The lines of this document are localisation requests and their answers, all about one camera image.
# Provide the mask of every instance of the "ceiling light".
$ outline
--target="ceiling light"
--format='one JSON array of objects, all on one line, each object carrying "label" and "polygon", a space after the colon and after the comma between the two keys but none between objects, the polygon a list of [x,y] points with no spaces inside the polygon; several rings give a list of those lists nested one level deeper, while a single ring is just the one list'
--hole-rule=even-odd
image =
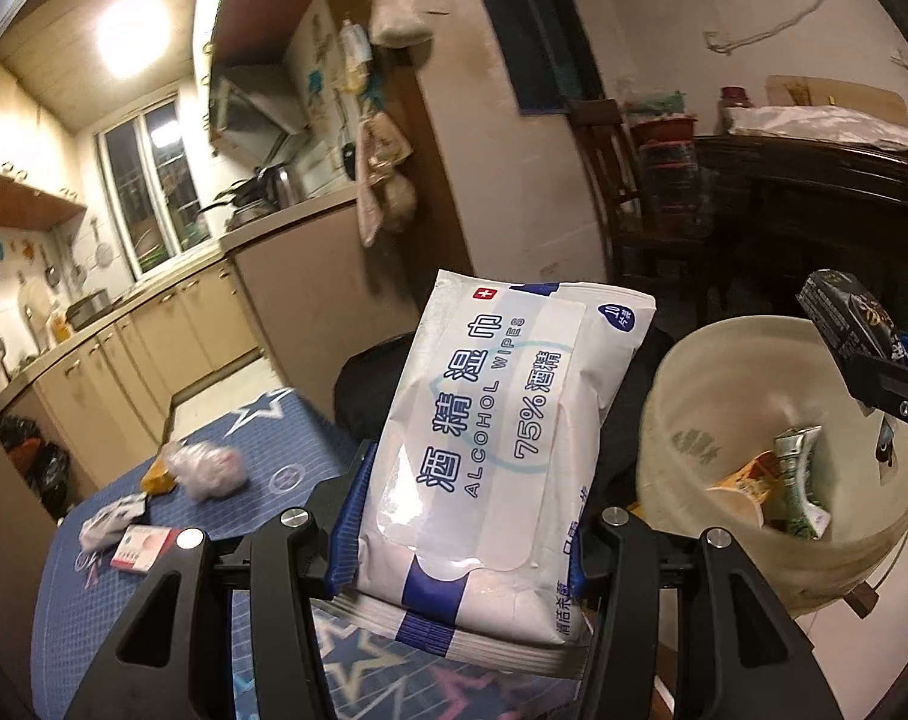
[{"label": "ceiling light", "polygon": [[156,129],[150,130],[150,140],[155,148],[165,148],[180,142],[180,124],[177,119],[164,122]]},{"label": "ceiling light", "polygon": [[118,79],[129,79],[167,50],[170,18],[161,0],[118,0],[100,17],[97,47]]}]

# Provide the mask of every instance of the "kitchen counter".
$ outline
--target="kitchen counter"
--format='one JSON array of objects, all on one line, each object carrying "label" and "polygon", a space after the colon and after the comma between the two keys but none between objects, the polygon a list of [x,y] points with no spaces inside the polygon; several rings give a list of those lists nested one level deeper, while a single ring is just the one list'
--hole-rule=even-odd
[{"label": "kitchen counter", "polygon": [[265,218],[259,218],[238,230],[226,233],[220,239],[202,244],[198,247],[196,253],[179,260],[169,269],[165,269],[162,274],[136,284],[127,293],[115,311],[88,325],[83,330],[74,333],[71,338],[57,344],[57,346],[42,354],[37,360],[18,372],[11,379],[10,384],[0,393],[0,413],[13,403],[25,389],[40,378],[49,367],[55,365],[78,346],[81,346],[81,344],[89,341],[90,338],[105,327],[124,317],[125,314],[134,311],[139,306],[147,303],[148,300],[156,298],[164,290],[191,277],[198,271],[203,271],[203,269],[223,260],[225,257],[232,256],[234,252],[242,250],[244,247],[249,247],[254,242],[269,238],[284,229],[299,225],[315,215],[324,214],[342,205],[353,203],[355,199],[356,186],[352,185],[341,190],[332,191],[329,194],[323,194],[314,199],[304,200],[297,205],[277,211]]}]

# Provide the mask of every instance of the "alcohol wipes package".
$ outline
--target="alcohol wipes package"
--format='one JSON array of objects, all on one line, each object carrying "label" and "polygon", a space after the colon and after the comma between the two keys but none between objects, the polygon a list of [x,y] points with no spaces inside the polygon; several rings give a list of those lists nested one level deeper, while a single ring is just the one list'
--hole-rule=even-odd
[{"label": "alcohol wipes package", "polygon": [[[465,641],[582,643],[567,591],[572,539],[601,423],[654,310],[649,295],[619,287],[438,274],[359,475],[369,479],[362,514],[342,517],[358,523],[354,621],[502,668],[510,658],[472,654]],[[335,613],[352,603],[341,596]]]}]

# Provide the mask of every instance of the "cutting board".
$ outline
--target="cutting board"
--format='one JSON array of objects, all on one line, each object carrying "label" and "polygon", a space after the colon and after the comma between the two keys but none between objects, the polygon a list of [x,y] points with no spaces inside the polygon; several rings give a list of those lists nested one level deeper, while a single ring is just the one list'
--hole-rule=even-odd
[{"label": "cutting board", "polygon": [[[830,98],[841,108],[851,108],[891,124],[908,127],[907,103],[897,92],[835,79],[809,76],[768,76],[767,101],[771,105],[830,105]],[[809,91],[810,103],[798,103],[791,90]]]}]

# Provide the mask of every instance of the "white star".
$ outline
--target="white star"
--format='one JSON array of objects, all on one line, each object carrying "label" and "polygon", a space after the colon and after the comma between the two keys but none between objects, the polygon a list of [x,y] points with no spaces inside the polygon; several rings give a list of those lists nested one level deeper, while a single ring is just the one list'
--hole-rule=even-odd
[{"label": "white star", "polygon": [[254,421],[254,419],[258,418],[258,416],[263,416],[263,418],[266,419],[283,419],[284,410],[280,407],[280,400],[284,397],[284,395],[289,395],[292,391],[293,389],[291,389],[289,386],[282,386],[281,389],[275,389],[274,391],[268,392],[266,395],[270,398],[270,404],[269,408],[267,409],[250,408],[250,406],[253,406],[255,403],[258,403],[260,401],[260,398],[257,398],[254,403],[248,404],[247,406],[244,406],[244,408],[233,410],[233,412],[228,412],[236,413],[236,415],[238,416],[236,417],[236,422],[234,422],[233,427],[231,427],[230,430],[224,433],[223,437],[225,437],[226,439],[226,437],[233,434],[236,430],[244,427],[245,424]]},{"label": "white star", "polygon": [[[334,649],[334,640],[332,640],[331,635],[335,635],[340,640],[347,640],[356,632],[356,625],[348,625],[346,628],[341,628],[330,620],[317,618],[314,618],[314,627],[317,632],[317,643],[320,645],[321,658],[328,656]],[[404,662],[403,658],[376,646],[370,640],[370,632],[367,631],[359,632],[356,649],[374,657],[363,661],[354,661],[353,664],[328,664],[324,662],[324,672],[334,677],[337,685],[340,685],[340,689],[343,690],[344,697],[350,704],[356,704],[356,701],[361,697],[361,683],[364,681],[364,672],[378,668],[388,668]]]}]

